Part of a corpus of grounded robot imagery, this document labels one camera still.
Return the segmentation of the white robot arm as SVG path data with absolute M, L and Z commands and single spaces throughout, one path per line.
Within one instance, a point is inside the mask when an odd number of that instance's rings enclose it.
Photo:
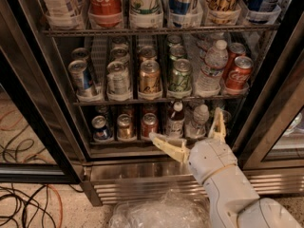
M 186 140 L 157 133 L 149 138 L 160 150 L 185 164 L 210 201 L 212 228 L 302 228 L 280 203 L 261 197 L 238 167 L 238 159 L 225 142 L 222 110 L 216 109 L 206 139 L 192 148 Z

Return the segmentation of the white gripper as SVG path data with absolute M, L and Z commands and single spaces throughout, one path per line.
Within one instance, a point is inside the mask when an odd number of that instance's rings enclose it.
M 219 170 L 237 164 L 237 158 L 229 145 L 225 143 L 226 127 L 223 111 L 217 107 L 208 137 L 195 143 L 189 150 L 186 139 L 174 139 L 155 132 L 149 133 L 152 143 L 173 160 L 186 163 L 193 177 L 199 184 Z

